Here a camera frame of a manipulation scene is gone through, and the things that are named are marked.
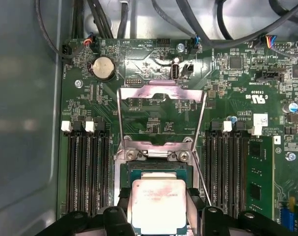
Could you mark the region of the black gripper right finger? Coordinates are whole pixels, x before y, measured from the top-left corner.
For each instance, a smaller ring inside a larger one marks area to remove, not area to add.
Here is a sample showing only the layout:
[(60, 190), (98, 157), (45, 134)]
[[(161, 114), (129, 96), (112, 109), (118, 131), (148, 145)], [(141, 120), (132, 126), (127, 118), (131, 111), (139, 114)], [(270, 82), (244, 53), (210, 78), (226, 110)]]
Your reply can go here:
[(195, 236), (289, 236), (290, 231), (255, 211), (233, 218), (206, 206), (196, 188), (188, 189), (188, 223)]

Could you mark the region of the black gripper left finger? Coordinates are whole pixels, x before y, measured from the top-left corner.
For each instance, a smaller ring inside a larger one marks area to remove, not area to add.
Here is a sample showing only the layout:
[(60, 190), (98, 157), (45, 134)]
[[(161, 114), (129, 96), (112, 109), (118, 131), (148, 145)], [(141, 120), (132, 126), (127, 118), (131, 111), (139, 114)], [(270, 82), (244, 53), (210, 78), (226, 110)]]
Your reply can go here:
[(135, 231), (127, 219), (131, 188), (122, 188), (117, 206), (109, 206), (94, 217), (86, 212), (74, 211), (61, 217), (39, 234), (41, 236), (134, 236)]

